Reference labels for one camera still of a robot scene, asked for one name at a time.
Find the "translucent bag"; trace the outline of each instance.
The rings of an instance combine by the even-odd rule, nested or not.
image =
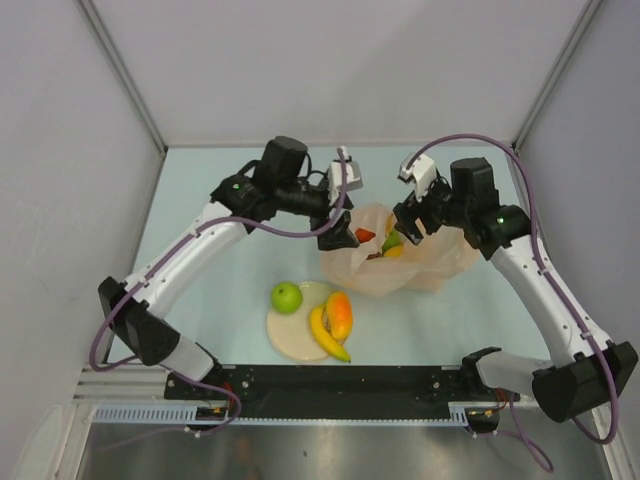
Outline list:
[[[391,210],[378,203],[351,212],[353,232],[364,228],[376,236],[358,248],[322,253],[322,271],[332,283],[373,297],[403,287],[437,292],[447,279],[467,270],[478,259],[478,252],[466,242],[462,230],[451,227],[425,235],[417,246],[401,236],[401,256],[370,258],[382,249],[390,215]]]

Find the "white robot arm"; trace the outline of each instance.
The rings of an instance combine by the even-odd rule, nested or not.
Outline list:
[[[532,243],[527,214],[518,206],[500,205],[493,170],[484,158],[454,162],[449,185],[429,157],[412,155],[401,165],[398,178],[415,185],[409,197],[394,208],[396,229],[414,244],[423,238],[417,221],[429,235],[442,225],[463,229],[469,244],[515,289],[549,349],[550,360],[495,347],[471,354],[463,360],[463,368],[471,372],[472,381],[479,387],[535,397],[551,419],[562,422],[609,400],[597,358],[602,352],[620,394],[638,361],[635,350],[628,342],[614,344],[580,306],[540,238],[535,239],[537,245]],[[584,322],[582,327],[573,313]]]
[[[317,236],[320,250],[358,246],[348,228],[349,212],[340,211],[352,208],[346,192],[362,186],[357,163],[341,147],[340,160],[331,163],[318,185],[312,185],[310,170],[300,176],[307,155],[307,147],[297,140],[271,140],[261,160],[249,162],[221,182],[202,213],[158,258],[123,283],[111,277],[102,282],[98,293],[108,323],[142,363],[161,364],[196,381],[214,367],[214,358],[163,319],[216,257],[256,227],[274,231],[260,224],[278,211],[308,216],[312,233],[290,236]]]

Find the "white wall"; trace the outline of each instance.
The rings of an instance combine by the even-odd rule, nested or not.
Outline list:
[[[515,136],[586,0],[95,0],[170,146]]]
[[[555,262],[640,351],[640,3],[611,0],[524,145]],[[621,397],[640,459],[640,369]]]
[[[161,165],[70,0],[0,2],[0,478],[70,400]]]

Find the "banana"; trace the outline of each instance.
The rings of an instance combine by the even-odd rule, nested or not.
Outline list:
[[[351,363],[351,356],[340,345],[327,329],[324,328],[324,306],[319,305],[311,309],[309,313],[309,325],[311,327],[311,334],[318,345],[320,345],[329,355],[342,360],[343,362]]]

